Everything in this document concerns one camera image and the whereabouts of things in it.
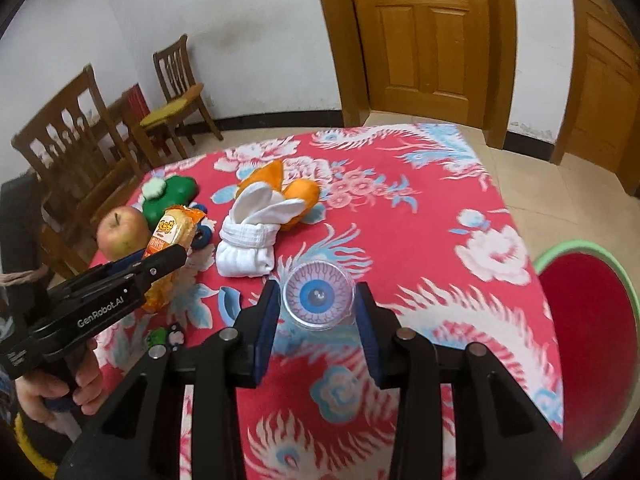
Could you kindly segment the person left hand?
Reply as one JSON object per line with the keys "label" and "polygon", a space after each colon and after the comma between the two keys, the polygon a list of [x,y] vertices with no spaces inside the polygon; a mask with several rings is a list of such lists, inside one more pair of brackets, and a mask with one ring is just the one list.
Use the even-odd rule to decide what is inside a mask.
{"label": "person left hand", "polygon": [[[94,353],[97,346],[94,339],[87,341],[87,351],[75,378],[77,388],[73,392],[73,400],[87,416],[96,414],[107,397],[103,375]],[[58,434],[67,434],[67,422],[61,422],[43,403],[44,399],[62,398],[70,392],[70,387],[62,379],[42,370],[33,370],[18,378],[15,388],[17,401],[28,418]]]}

